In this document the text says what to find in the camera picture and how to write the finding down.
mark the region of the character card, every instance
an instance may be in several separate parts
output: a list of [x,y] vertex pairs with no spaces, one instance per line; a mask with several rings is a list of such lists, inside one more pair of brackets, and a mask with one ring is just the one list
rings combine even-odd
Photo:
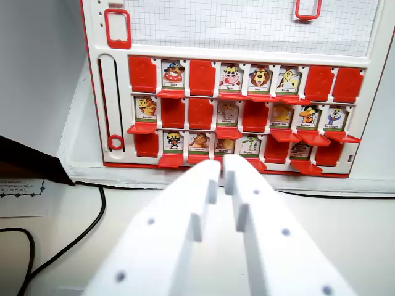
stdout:
[[243,81],[243,71],[239,69],[239,64],[221,64],[220,92],[240,93],[241,82]]
[[162,87],[183,89],[185,79],[185,67],[181,66],[179,60],[162,61]]
[[294,109],[290,105],[275,105],[273,107],[271,128],[290,128]]
[[189,154],[208,155],[210,138],[205,133],[189,134]]
[[241,138],[239,155],[244,157],[259,157],[260,139],[255,134],[249,134]]
[[297,94],[302,73],[296,67],[281,66],[278,74],[277,94]]
[[184,137],[179,131],[163,132],[163,152],[182,154],[184,150]]
[[215,138],[214,155],[223,156],[235,152],[235,140]]
[[306,144],[304,141],[293,144],[291,148],[290,159],[310,159],[311,146]]
[[251,65],[248,80],[248,93],[268,94],[271,80],[272,72],[269,70],[268,65]]
[[234,101],[219,101],[217,109],[218,126],[236,126],[239,117],[239,106]]
[[297,126],[301,130],[316,130],[320,120],[321,110],[318,105],[302,106],[302,112],[297,119]]
[[343,131],[347,122],[346,107],[329,106],[328,116],[323,126],[324,131]]
[[156,122],[156,102],[151,96],[135,96],[136,121]]

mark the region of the cartoon lion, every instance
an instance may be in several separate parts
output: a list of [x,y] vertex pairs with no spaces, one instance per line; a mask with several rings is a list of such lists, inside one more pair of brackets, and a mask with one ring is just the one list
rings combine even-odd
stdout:
[[250,76],[251,83],[257,87],[265,85],[270,80],[270,73],[263,66],[259,66]]

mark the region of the red clip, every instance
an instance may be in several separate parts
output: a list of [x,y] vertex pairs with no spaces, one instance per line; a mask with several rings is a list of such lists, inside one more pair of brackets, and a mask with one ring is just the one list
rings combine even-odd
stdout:
[[[112,14],[125,14],[126,15],[126,25],[127,25],[127,33],[128,39],[124,40],[112,40],[110,37],[110,25],[109,25],[109,13]],[[129,12],[124,9],[114,9],[114,8],[107,8],[104,11],[104,19],[106,21],[106,32],[107,32],[107,43],[111,48],[116,49],[130,49],[131,48],[131,36],[130,36],[130,17]]]
[[[121,142],[119,146],[114,146],[114,143],[112,142],[114,139],[117,139]],[[109,136],[109,147],[112,150],[122,150],[125,145],[125,141],[123,140],[123,137],[119,136],[118,134],[112,134]]]
[[299,5],[300,4],[301,4],[301,0],[296,0],[295,14],[296,14],[297,18],[299,18],[301,20],[315,20],[315,19],[317,19],[320,16],[322,0],[318,0],[318,7],[317,7],[317,14],[316,15],[299,14]]

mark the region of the screw hole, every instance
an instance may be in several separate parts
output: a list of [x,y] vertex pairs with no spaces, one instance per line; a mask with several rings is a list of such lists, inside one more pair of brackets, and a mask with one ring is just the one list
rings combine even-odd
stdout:
[[290,236],[290,235],[291,235],[291,231],[289,231],[288,228],[284,228],[283,230],[281,230],[281,233],[282,233],[284,236]]
[[126,274],[123,271],[120,271],[119,273],[117,273],[117,275],[115,276],[115,281],[117,282],[122,282],[126,277]]
[[332,288],[330,286],[325,286],[322,288],[322,292],[325,295],[332,295]]

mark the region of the cartoon cow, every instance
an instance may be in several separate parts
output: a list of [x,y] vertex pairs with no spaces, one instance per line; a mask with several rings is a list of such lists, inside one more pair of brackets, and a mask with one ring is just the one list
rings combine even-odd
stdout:
[[290,68],[287,68],[287,69],[285,70],[284,74],[282,74],[282,73],[279,74],[279,76],[282,76],[282,75],[283,75],[283,79],[281,79],[280,84],[277,86],[277,88],[283,88],[283,87],[284,87],[284,84],[287,83],[287,82],[290,82],[291,85],[292,85],[294,88],[297,88],[298,82],[297,82],[296,79],[293,78],[293,77],[298,77],[297,74],[293,74],[292,71],[291,71],[291,69],[290,69]]
[[258,69],[252,72],[250,76],[251,76],[251,83],[257,87],[265,85],[270,80],[269,71],[263,67],[258,67]]
[[218,108],[218,113],[223,116],[224,119],[232,119],[237,116],[237,108],[230,103],[223,104],[222,107]]
[[220,82],[221,85],[232,85],[232,86],[239,86],[241,85],[240,77],[239,77],[239,70],[236,68],[234,64],[227,66],[224,69],[224,75]]
[[317,105],[306,106],[300,113],[303,123],[314,123],[314,115],[319,112]]
[[183,82],[183,77],[181,74],[184,73],[185,67],[177,65],[176,63],[171,63],[164,71],[164,80],[176,83]]
[[190,146],[193,146],[195,148],[208,148],[209,146],[207,145],[208,138],[204,133],[198,134],[194,139]]

